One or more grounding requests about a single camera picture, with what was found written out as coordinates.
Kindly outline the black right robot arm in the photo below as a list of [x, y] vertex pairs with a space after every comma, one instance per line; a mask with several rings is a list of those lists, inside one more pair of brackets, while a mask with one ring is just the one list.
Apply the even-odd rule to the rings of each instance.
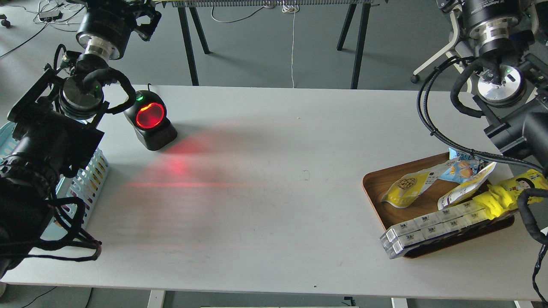
[[[449, 147], [477, 158], [524, 166], [547, 176], [547, 64], [528, 49], [547, 42], [545, 0], [438, 0], [450, 16], [453, 37], [441, 53], [460, 42], [470, 54], [456, 52], [427, 76], [417, 95], [419, 117], [430, 134]], [[442, 134], [427, 111], [437, 77], [450, 65], [462, 72], [450, 91], [457, 111], [485, 117], [485, 134], [500, 154], [466, 148]]]

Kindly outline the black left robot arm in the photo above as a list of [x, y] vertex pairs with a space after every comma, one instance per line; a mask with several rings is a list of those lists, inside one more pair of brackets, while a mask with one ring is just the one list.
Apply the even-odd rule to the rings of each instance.
[[74, 178], [90, 163], [104, 136], [97, 129], [105, 114], [134, 107], [137, 92], [129, 78], [111, 68], [137, 33], [149, 41], [162, 17], [152, 0], [80, 0], [86, 14], [76, 35], [82, 53], [67, 51], [60, 66], [43, 76], [8, 114], [18, 142], [1, 160], [1, 275], [33, 258], [31, 250], [92, 249], [101, 242], [82, 223], [80, 197], [58, 198], [61, 177]]

